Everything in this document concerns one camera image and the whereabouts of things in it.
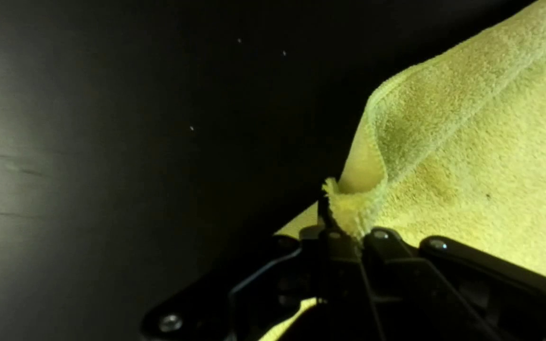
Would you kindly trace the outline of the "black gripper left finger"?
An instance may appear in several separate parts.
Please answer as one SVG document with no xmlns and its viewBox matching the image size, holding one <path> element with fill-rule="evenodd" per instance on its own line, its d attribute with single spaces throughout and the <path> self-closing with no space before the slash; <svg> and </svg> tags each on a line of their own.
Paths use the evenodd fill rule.
<svg viewBox="0 0 546 341">
<path fill-rule="evenodd" d="M 322 303 L 312 328 L 342 332 L 371 324 L 358 244 L 339 229 L 272 235 L 151 307 L 141 341 L 257 341 L 299 311 Z"/>
</svg>

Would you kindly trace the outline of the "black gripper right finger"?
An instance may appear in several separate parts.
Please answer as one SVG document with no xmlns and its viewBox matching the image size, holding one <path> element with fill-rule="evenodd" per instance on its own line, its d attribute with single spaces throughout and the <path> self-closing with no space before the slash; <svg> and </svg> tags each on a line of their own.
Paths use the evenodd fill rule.
<svg viewBox="0 0 546 341">
<path fill-rule="evenodd" d="M 546 341 L 546 277 L 432 235 L 409 246 L 375 227 L 361 239 L 380 341 Z"/>
</svg>

